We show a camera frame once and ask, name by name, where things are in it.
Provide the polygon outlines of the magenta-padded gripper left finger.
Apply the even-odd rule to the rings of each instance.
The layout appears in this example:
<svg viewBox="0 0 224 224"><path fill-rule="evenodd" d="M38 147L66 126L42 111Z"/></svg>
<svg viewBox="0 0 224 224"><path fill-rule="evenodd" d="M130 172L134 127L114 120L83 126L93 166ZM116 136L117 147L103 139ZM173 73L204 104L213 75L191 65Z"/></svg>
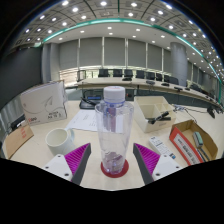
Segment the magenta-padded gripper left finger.
<svg viewBox="0 0 224 224"><path fill-rule="evenodd" d="M66 155L57 154L43 166L43 170L79 185L90 154L91 144L87 143Z"/></svg>

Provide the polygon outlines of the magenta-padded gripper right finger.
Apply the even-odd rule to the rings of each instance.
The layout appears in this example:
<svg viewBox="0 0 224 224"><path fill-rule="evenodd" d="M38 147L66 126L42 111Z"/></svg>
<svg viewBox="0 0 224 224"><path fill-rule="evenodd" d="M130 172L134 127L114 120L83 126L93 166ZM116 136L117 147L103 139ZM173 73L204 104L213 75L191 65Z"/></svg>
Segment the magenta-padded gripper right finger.
<svg viewBox="0 0 224 224"><path fill-rule="evenodd" d="M169 155L159 155L137 143L133 144L133 154L137 160L145 185L182 169Z"/></svg>

